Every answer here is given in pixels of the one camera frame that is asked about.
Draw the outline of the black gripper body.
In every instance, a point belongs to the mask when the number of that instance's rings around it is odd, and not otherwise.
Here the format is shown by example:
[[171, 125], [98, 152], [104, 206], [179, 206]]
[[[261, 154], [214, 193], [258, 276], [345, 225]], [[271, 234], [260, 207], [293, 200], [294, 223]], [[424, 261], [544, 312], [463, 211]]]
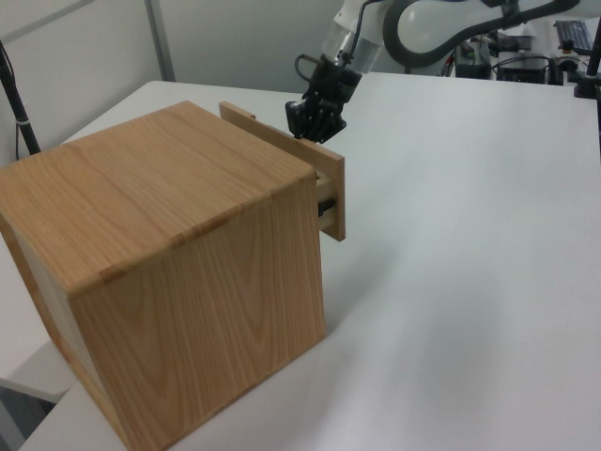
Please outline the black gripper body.
[[317, 97], [325, 101], [349, 102], [362, 74], [347, 67], [337, 66], [325, 54], [319, 58], [305, 92], [306, 97]]

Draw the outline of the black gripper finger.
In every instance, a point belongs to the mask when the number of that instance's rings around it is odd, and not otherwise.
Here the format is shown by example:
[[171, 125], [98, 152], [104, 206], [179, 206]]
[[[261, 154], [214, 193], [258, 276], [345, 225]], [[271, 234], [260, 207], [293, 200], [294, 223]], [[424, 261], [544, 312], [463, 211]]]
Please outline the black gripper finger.
[[311, 140], [323, 144], [343, 130], [347, 125], [342, 118], [343, 110], [341, 102], [319, 100], [311, 114]]
[[317, 118], [320, 99], [311, 95], [300, 101], [288, 101], [285, 114], [289, 131], [297, 139], [318, 139], [320, 119]]

